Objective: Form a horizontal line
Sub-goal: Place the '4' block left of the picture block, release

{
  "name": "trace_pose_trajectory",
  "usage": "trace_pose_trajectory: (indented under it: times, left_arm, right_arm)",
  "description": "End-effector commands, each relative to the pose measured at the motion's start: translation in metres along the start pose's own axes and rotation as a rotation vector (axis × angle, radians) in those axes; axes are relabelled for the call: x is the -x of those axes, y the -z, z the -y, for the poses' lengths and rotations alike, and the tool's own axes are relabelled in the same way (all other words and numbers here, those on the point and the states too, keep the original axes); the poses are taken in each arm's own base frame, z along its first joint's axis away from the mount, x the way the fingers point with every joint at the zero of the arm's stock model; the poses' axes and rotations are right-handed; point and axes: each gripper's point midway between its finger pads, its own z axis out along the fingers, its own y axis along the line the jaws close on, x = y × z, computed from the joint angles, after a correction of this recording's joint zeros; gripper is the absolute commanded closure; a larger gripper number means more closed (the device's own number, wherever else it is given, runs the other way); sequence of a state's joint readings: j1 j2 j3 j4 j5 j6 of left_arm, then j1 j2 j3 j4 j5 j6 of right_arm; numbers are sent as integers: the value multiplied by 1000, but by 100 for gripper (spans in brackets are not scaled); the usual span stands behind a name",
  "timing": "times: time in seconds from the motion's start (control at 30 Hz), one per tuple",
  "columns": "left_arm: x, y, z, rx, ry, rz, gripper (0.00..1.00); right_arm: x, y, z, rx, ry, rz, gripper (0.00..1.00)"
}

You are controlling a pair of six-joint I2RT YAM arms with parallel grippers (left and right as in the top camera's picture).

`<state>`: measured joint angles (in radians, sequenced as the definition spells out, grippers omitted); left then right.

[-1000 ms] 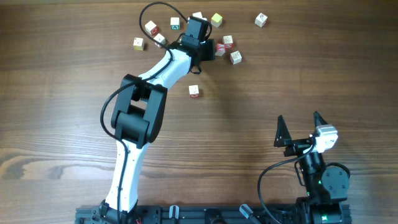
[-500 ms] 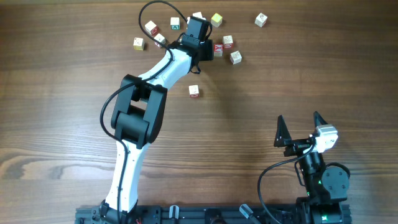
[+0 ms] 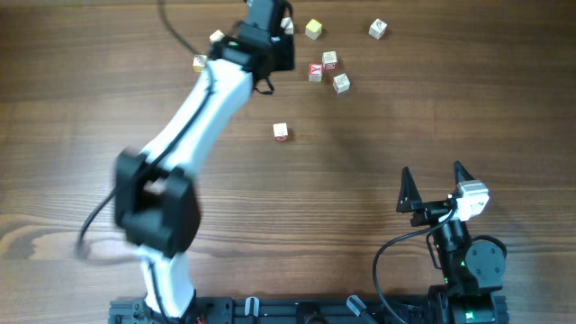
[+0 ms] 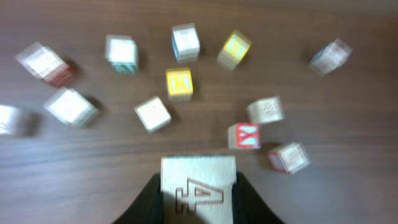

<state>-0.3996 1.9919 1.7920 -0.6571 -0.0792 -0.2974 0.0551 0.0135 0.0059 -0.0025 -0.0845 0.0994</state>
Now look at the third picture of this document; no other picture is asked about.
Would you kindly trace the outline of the wooden block red edge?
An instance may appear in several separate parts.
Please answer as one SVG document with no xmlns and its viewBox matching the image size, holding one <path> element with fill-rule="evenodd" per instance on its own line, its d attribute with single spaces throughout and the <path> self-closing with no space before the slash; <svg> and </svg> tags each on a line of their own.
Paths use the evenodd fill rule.
<svg viewBox="0 0 576 324">
<path fill-rule="evenodd" d="M 338 68 L 338 56 L 335 51 L 327 51 L 322 54 L 322 66 L 324 70 Z"/>
</svg>

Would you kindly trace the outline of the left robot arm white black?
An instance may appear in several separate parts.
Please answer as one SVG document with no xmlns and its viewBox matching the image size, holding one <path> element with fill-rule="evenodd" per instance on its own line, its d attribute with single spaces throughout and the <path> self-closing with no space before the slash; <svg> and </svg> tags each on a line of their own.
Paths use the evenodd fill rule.
<svg viewBox="0 0 576 324">
<path fill-rule="evenodd" d="M 202 323 L 185 255 L 200 227 L 194 180 L 220 133 L 259 81 L 294 68 L 294 40 L 282 26 L 287 1 L 247 2 L 233 35 L 211 44 L 192 92 L 140 153 L 115 162 L 114 221 L 135 245 L 147 294 L 116 301 L 111 323 Z"/>
</svg>

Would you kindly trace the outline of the wooden block red picture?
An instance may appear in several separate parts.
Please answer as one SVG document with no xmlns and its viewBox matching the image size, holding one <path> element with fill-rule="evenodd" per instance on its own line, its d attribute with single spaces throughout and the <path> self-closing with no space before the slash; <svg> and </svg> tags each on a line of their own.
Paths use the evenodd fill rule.
<svg viewBox="0 0 576 324">
<path fill-rule="evenodd" d="M 289 131 L 286 123 L 276 123 L 273 125 L 274 140 L 286 141 L 289 137 Z"/>
</svg>

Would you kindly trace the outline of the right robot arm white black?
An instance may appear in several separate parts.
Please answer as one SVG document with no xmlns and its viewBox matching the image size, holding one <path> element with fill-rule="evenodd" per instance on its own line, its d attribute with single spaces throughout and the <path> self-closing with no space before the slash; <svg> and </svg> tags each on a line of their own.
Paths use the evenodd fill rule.
<svg viewBox="0 0 576 324">
<path fill-rule="evenodd" d="M 429 227 L 428 251 L 445 283 L 428 289 L 433 323 L 508 323 L 503 287 L 507 248 L 489 236 L 473 237 L 466 222 L 480 215 L 490 199 L 487 186 L 454 162 L 455 189 L 442 201 L 423 202 L 408 167 L 401 173 L 397 212 L 410 213 L 413 227 Z"/>
</svg>

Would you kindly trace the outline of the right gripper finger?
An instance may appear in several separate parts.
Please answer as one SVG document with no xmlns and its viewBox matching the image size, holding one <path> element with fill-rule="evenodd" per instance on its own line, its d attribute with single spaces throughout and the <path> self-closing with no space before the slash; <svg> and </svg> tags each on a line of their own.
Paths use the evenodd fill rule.
<svg viewBox="0 0 576 324">
<path fill-rule="evenodd" d="M 410 168 L 405 166 L 401 172 L 400 193 L 396 212 L 409 213 L 422 209 L 422 199 L 413 180 Z"/>
<path fill-rule="evenodd" d="M 460 161 L 454 162 L 454 180 L 458 185 L 462 182 L 473 181 L 474 177 L 465 169 Z"/>
</svg>

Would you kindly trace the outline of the wooden block picture top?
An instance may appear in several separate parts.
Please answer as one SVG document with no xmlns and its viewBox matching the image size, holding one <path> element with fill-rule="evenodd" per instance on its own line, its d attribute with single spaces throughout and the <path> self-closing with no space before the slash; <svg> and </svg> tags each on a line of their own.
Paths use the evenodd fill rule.
<svg viewBox="0 0 576 324">
<path fill-rule="evenodd" d="M 333 87 L 337 94 L 347 91 L 350 85 L 350 80 L 345 73 L 333 77 Z"/>
</svg>

